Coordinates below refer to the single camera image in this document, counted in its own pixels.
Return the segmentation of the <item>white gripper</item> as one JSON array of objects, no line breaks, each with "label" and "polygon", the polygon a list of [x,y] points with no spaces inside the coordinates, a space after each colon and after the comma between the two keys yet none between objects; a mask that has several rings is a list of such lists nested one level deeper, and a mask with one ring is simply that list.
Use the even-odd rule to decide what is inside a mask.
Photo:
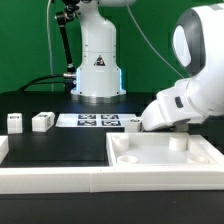
[{"label": "white gripper", "polygon": [[160,91],[141,115],[143,128],[153,131],[183,123],[202,123],[205,115],[187,97],[190,79],[178,80],[171,88]]}]

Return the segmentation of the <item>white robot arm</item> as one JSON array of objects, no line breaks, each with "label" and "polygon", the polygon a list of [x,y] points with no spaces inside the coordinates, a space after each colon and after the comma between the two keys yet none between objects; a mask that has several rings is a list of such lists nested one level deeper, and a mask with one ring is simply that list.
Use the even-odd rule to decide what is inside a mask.
[{"label": "white robot arm", "polygon": [[[82,32],[82,63],[68,64],[76,76],[77,100],[111,103],[123,98],[116,64],[116,28],[99,7],[130,7],[136,0],[63,0],[63,21],[77,18]],[[157,93],[141,115],[145,130],[201,124],[224,115],[224,3],[194,7],[178,19],[172,38],[176,58],[189,74]]]}]

